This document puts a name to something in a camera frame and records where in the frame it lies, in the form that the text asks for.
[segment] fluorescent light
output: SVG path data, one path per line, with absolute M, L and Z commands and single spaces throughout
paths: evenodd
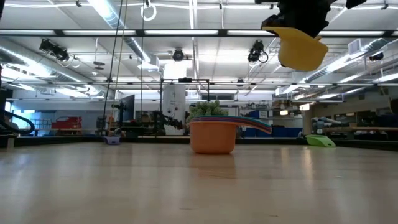
M 227 31 L 228 35 L 263 35 L 268 37 L 274 37 L 275 34 L 272 34 L 265 30 L 229 30 Z
M 329 99 L 335 96 L 338 96 L 338 94 L 325 94 L 323 96 L 320 96 L 319 99 Z
M 384 31 L 321 31 L 321 36 L 346 35 L 346 36 L 380 36 Z
M 55 35 L 53 30 L 0 30 L 0 35 Z
M 285 116 L 285 115 L 288 115 L 289 112 L 288 112 L 288 111 L 280 111 L 279 114 L 280 114 L 281 116 Z
M 362 6 L 354 7 L 351 10 L 371 10 L 371 9 L 382 9 L 384 6 Z
M 270 4 L 236 4 L 236 5 L 223 5 L 225 9 L 270 9 Z
M 345 94 L 355 93 L 356 91 L 359 91 L 359 90 L 362 90 L 362 89 L 364 89 L 364 88 L 357 88 L 355 90 L 350 90 L 350 91 L 347 91 Z
M 87 97 L 85 94 L 80 93 L 78 91 L 75 90 L 69 90 L 69 89 L 58 89 L 57 90 L 58 93 L 67 95 L 67 96 L 72 96 L 72 97 Z
M 123 35 L 123 30 L 65 30 L 65 35 Z M 124 35 L 136 35 L 134 30 L 125 30 Z
M 24 84 L 19 84 L 19 85 L 10 84 L 10 86 L 13 86 L 13 87 L 16 87 L 16 88 L 21 88 L 21 89 L 24 89 L 24 90 L 29 90 L 29 91 L 35 91 L 34 88 L 32 88 L 30 86 L 27 86 L 27 85 L 24 85 Z
M 106 0 L 88 0 L 88 2 L 101 16 L 110 17 L 112 13 L 115 13 L 111 10 L 111 7 L 108 6 Z
M 299 95 L 299 96 L 296 96 L 294 99 L 295 99 L 295 100 L 299 100 L 299 99 L 302 99 L 302 98 L 305 98 L 305 95 L 304 95 L 304 94 L 301 94 L 301 95 Z
M 396 78 L 398 78 L 398 73 L 392 74 L 392 75 L 385 75 L 385 76 L 383 76 L 381 78 L 375 79 L 373 82 L 374 83 L 386 82 L 386 81 L 389 81 L 389 80 L 394 80 Z
M 301 105 L 301 106 L 300 106 L 300 110 L 301 110 L 301 111 L 310 110 L 310 104 L 307 103 L 307 104 Z
M 356 78 L 358 78 L 360 75 L 352 75 L 350 77 L 344 78 L 342 80 L 340 80 L 338 83 L 344 83 L 344 82 L 349 82 L 351 80 L 354 80 Z
M 218 30 L 145 30 L 147 35 L 218 35 Z

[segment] purple object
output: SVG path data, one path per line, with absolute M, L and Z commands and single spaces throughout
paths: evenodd
M 104 142 L 110 146 L 117 146 L 120 145 L 120 137 L 119 136 L 104 137 Z

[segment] green plant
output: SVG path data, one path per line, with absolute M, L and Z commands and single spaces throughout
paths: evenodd
M 190 107 L 190 115 L 187 118 L 187 124 L 197 116 L 211 116 L 211 115 L 228 115 L 228 111 L 220 108 L 220 102 L 216 100 L 214 103 L 204 102 L 197 103 L 197 106 Z

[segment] hanging ring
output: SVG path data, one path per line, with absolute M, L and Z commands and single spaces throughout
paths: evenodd
M 145 15 L 144 15 L 144 10 L 145 9 L 148 9 L 148 8 L 152 8 L 153 9 L 153 14 L 152 14 L 152 16 L 151 17 L 149 17 L 149 18 L 147 18 Z M 155 17 L 156 17 L 156 14 L 157 14 L 157 10 L 156 10 L 156 6 L 141 6 L 141 16 L 142 16 L 142 18 L 145 20 L 145 21 L 151 21 L 151 20 L 153 20 L 153 19 L 155 19 Z

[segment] ceiling duct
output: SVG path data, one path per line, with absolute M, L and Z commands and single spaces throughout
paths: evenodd
M 113 29 L 119 28 L 119 30 L 128 29 L 124 25 L 124 21 L 119 18 L 119 14 L 114 6 L 112 0 L 88 0 L 88 2 L 94 7 L 98 14 L 105 20 L 105 22 Z M 132 37 L 123 37 L 123 40 L 131 48 L 131 50 L 137 55 L 137 58 L 142 62 L 150 63 L 151 58 L 142 50 L 142 47 Z
M 317 72 L 311 74 L 310 76 L 305 78 L 306 83 L 310 83 L 317 78 L 320 78 L 324 75 L 330 74 L 340 68 L 345 67 L 346 65 L 349 65 L 353 63 L 354 61 L 371 56 L 372 54 L 375 53 L 375 51 L 380 50 L 384 46 L 386 46 L 388 43 L 392 42 L 395 39 L 383 39 L 379 38 L 376 39 L 368 44 L 363 44 L 363 46 L 360 45 L 360 42 L 358 40 L 355 40 L 353 43 L 359 44 L 357 50 L 350 50 L 351 54 L 344 54 L 341 57 L 337 58 L 336 60 L 330 62 L 328 65 L 324 66 L 322 69 L 318 70 Z
M 341 54 L 340 57 L 334 58 L 331 62 L 319 69 L 317 72 L 303 78 L 300 83 L 310 83 L 317 78 L 328 75 L 337 71 L 361 58 L 369 57 L 380 51 L 383 47 L 392 43 L 396 39 L 379 38 L 373 41 L 369 39 L 357 39 L 349 44 L 349 52 Z M 299 86 L 284 86 L 277 89 L 281 94 L 290 93 Z
M 91 79 L 80 75 L 77 72 L 64 68 L 61 65 L 45 58 L 43 55 L 39 55 L 31 50 L 21 47 L 9 40 L 4 38 L 0 39 L 0 55 L 7 57 L 6 61 L 0 61 L 0 63 L 8 64 L 19 64 L 27 67 L 32 67 L 34 71 L 32 73 L 46 78 L 60 78 L 62 80 L 69 80 L 70 82 L 92 82 Z M 98 91 L 106 91 L 104 86 L 96 86 Z

